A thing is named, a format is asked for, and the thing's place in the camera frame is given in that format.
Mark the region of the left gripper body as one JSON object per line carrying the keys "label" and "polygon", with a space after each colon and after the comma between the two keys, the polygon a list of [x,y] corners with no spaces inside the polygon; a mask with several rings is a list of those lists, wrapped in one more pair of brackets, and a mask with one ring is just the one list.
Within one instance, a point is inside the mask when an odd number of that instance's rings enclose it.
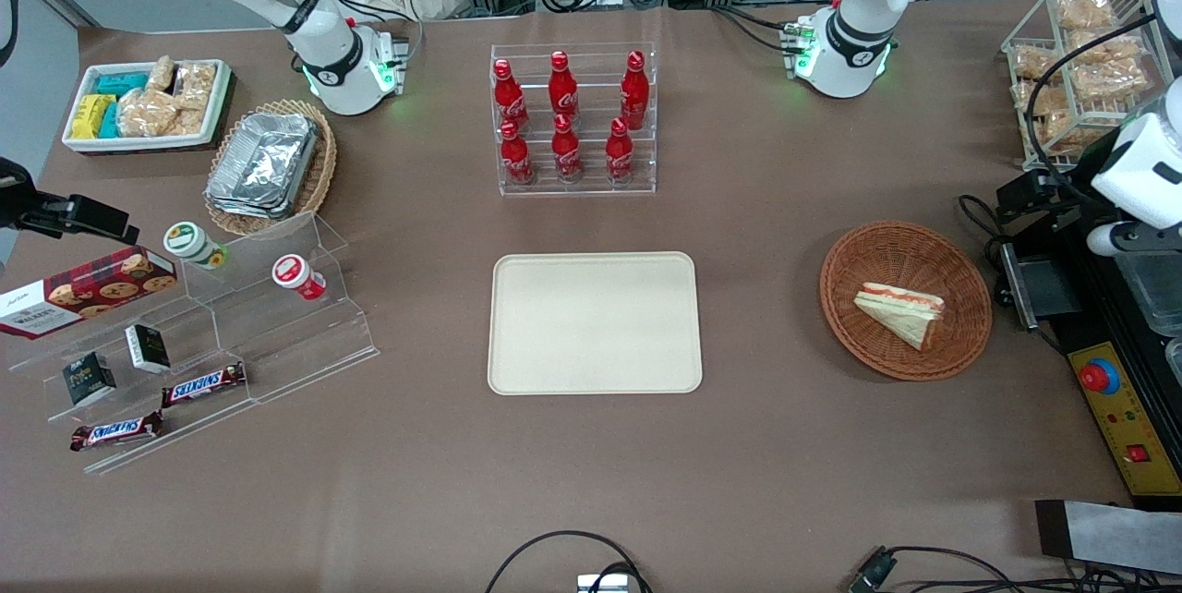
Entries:
{"label": "left gripper body", "polygon": [[1076,193],[1065,174],[1050,171],[1022,172],[996,189],[995,219],[1001,226],[1034,214],[1050,214],[1053,230],[1071,224],[1092,223],[1092,206]]}

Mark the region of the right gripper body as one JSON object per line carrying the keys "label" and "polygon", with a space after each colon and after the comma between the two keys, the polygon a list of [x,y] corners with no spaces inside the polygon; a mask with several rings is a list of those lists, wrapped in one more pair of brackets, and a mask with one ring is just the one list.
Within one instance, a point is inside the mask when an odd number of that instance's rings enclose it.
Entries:
{"label": "right gripper body", "polygon": [[38,234],[64,234],[69,200],[43,193],[17,161],[1,158],[1,226]]}

